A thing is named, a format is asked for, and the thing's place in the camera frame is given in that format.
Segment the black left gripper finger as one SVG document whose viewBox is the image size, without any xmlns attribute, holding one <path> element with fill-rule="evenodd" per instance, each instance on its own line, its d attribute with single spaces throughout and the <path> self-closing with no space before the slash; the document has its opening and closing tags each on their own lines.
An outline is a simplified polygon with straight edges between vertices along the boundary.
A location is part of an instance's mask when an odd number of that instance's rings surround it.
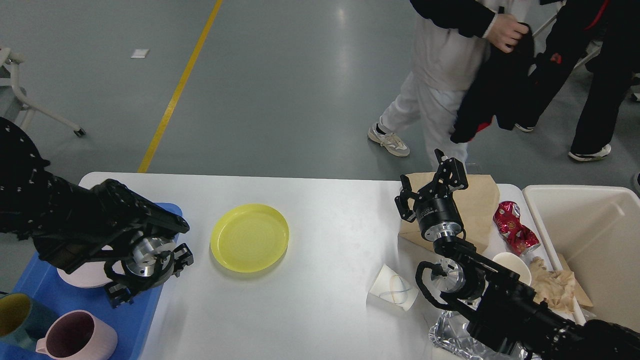
<svg viewBox="0 0 640 360">
<path fill-rule="evenodd" d="M 123 304 L 132 305 L 134 302 L 134 295 L 131 290 L 118 282 L 108 282 L 103 286 L 103 289 L 112 309 L 117 309 Z"/>
<path fill-rule="evenodd" d="M 186 267 L 194 264 L 194 255 L 186 243 L 181 243 L 171 251 L 172 271 L 183 271 Z"/>
</svg>

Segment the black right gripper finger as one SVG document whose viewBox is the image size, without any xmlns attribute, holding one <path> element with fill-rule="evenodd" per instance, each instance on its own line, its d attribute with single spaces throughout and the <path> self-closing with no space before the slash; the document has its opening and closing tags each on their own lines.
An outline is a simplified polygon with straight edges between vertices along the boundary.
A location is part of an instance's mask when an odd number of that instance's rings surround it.
<svg viewBox="0 0 640 360">
<path fill-rule="evenodd" d="M 434 197 L 448 197 L 455 191 L 468 189 L 464 164 L 457 158 L 447 157 L 440 149 L 435 149 L 434 154 L 438 160 L 438 168 L 432 181 L 425 185 L 426 193 Z"/>
<path fill-rule="evenodd" d="M 395 205 L 400 218 L 407 223 L 413 223 L 416 219 L 416 214 L 409 206 L 409 199 L 415 199 L 416 193 L 413 192 L 410 179 L 406 175 L 400 175 L 399 178 L 401 188 L 400 193 L 395 197 Z"/>
</svg>

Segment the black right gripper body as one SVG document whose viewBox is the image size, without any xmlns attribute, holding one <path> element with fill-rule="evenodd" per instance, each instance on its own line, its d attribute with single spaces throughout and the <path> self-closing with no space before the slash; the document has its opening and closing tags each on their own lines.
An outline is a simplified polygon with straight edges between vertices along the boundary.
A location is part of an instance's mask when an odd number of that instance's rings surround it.
<svg viewBox="0 0 640 360">
<path fill-rule="evenodd" d="M 453 198 L 456 189 L 442 187 L 418 191 L 418 199 L 414 201 L 414 214 L 418 221 L 420 235 L 428 242 L 435 242 L 443 237 L 466 235 L 461 214 Z"/>
</svg>

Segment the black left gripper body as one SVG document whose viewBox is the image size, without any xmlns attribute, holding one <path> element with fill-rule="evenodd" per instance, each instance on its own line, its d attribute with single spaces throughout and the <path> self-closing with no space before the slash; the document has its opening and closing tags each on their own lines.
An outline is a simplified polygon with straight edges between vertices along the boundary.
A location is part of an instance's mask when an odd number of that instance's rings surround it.
<svg viewBox="0 0 640 360">
<path fill-rule="evenodd" d="M 140 239 L 132 248 L 131 258 L 122 261 L 123 273 L 115 272 L 103 289 L 114 293 L 126 290 L 139 293 L 164 284 L 172 276 L 178 276 L 176 265 L 177 244 L 173 239 L 149 236 Z"/>
</svg>

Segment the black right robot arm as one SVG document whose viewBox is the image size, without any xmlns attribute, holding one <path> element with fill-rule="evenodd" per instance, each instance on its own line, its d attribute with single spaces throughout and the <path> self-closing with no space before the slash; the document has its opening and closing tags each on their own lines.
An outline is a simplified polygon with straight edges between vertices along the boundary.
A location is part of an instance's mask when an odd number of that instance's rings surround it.
<svg viewBox="0 0 640 360">
<path fill-rule="evenodd" d="M 471 337 L 497 353 L 510 354 L 516 344 L 531 358 L 543 360 L 637 360 L 639 334 L 599 319 L 579 325 L 536 303 L 535 290 L 519 274 L 480 255 L 466 240 L 453 192 L 469 186 L 461 161 L 436 149 L 439 162 L 432 181 L 414 192 L 401 175 L 395 198 L 400 217 L 417 221 L 420 235 L 441 255 L 439 262 L 423 260 L 415 281 L 435 307 L 458 312 L 469 324 Z"/>
</svg>

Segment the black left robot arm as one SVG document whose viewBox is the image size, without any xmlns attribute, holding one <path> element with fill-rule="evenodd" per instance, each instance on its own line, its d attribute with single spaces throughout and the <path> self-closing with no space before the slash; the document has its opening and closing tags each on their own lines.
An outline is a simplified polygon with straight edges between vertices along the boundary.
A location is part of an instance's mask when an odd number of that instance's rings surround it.
<svg viewBox="0 0 640 360">
<path fill-rule="evenodd" d="M 194 264 L 187 244 L 175 241 L 190 229 L 182 216 L 113 178 L 87 189 L 48 172 L 50 162 L 6 118 L 0 145 L 1 232 L 31 239 L 41 261 L 68 275 L 103 264 L 112 308 Z"/>
</svg>

